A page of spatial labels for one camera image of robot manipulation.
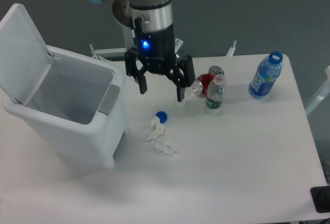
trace bottle label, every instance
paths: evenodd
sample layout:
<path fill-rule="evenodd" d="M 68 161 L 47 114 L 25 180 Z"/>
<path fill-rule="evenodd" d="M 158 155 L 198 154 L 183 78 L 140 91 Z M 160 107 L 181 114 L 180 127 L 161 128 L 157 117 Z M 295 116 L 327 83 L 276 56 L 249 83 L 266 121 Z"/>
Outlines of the bottle label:
<path fill-rule="evenodd" d="M 270 81 L 267 74 L 259 74 L 257 72 L 250 83 L 250 90 L 258 96 L 265 96 L 269 93 L 276 80 Z"/>
<path fill-rule="evenodd" d="M 206 98 L 206 105 L 208 108 L 211 108 L 211 109 L 219 108 L 221 106 L 221 103 L 222 103 L 222 101 L 215 101 L 213 99 Z"/>

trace white tissue paper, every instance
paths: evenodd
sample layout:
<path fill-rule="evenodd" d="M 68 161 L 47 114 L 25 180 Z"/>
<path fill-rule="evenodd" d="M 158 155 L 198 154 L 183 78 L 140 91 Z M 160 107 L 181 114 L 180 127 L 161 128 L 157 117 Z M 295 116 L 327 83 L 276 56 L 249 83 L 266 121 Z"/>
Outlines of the white tissue paper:
<path fill-rule="evenodd" d="M 179 153 L 178 146 L 170 139 L 155 143 L 153 150 L 159 156 L 172 156 L 174 153 Z"/>
<path fill-rule="evenodd" d="M 164 125 L 160 123 L 159 117 L 154 116 L 150 124 L 154 128 L 154 130 L 151 131 L 150 135 L 147 138 L 147 141 L 155 140 L 164 133 Z"/>

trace bottle cap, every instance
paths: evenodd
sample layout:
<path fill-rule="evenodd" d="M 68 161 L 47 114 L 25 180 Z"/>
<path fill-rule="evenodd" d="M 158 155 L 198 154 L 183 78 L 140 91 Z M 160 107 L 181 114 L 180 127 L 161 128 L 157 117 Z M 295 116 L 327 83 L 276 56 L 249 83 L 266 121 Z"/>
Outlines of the bottle cap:
<path fill-rule="evenodd" d="M 279 64 L 283 60 L 283 54 L 277 50 L 269 54 L 269 62 L 273 64 Z"/>
<path fill-rule="evenodd" d="M 164 111 L 159 111 L 155 114 L 155 116 L 159 117 L 160 123 L 163 124 L 167 121 L 167 114 Z"/>
<path fill-rule="evenodd" d="M 224 84 L 225 83 L 225 76 L 221 73 L 216 74 L 214 77 L 214 83 L 217 85 Z"/>

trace table surface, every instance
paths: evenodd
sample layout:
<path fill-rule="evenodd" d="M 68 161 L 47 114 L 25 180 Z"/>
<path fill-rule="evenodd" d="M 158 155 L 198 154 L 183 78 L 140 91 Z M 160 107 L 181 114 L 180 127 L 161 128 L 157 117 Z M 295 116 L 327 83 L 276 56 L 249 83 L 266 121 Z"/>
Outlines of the table surface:
<path fill-rule="evenodd" d="M 57 155 L 21 119 L 0 107 L 0 222 L 7 223 L 270 223 L 321 219 L 309 189 L 325 185 L 289 59 L 269 96 L 248 93 L 265 55 L 195 58 L 196 75 L 225 71 L 218 114 L 205 99 L 146 73 L 139 94 L 127 78 L 130 132 L 113 170 Z M 124 67 L 123 62 L 114 63 Z M 150 120 L 166 111 L 162 139 L 179 153 L 158 156 L 146 142 Z"/>

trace gray floor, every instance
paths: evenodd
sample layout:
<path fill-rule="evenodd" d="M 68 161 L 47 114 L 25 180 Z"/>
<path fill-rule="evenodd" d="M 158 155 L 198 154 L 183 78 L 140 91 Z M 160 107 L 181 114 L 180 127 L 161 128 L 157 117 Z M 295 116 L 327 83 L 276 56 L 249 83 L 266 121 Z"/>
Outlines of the gray floor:
<path fill-rule="evenodd" d="M 237 40 L 235 55 L 275 49 L 291 60 L 305 104 L 326 79 L 330 65 L 330 0 L 172 0 L 175 34 L 183 53 L 223 56 Z M 25 5 L 47 44 L 90 55 L 94 48 L 123 47 L 112 2 L 89 0 L 0 0 L 0 18 L 14 3 Z M 309 117 L 321 159 L 330 158 L 330 98 Z"/>

